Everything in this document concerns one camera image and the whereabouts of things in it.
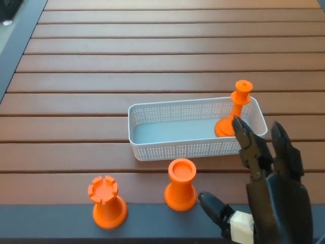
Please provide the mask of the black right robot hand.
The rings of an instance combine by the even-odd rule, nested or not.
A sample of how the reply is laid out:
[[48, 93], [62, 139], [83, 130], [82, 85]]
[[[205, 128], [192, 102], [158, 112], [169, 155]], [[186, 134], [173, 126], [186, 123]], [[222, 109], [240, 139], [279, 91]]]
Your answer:
[[283, 126], [274, 122], [271, 134], [275, 156], [264, 138], [235, 116], [232, 121], [239, 155], [250, 170], [246, 185], [250, 213], [234, 210], [209, 192], [198, 200], [207, 216], [233, 243], [312, 243], [313, 219], [310, 198], [301, 178], [300, 151]]

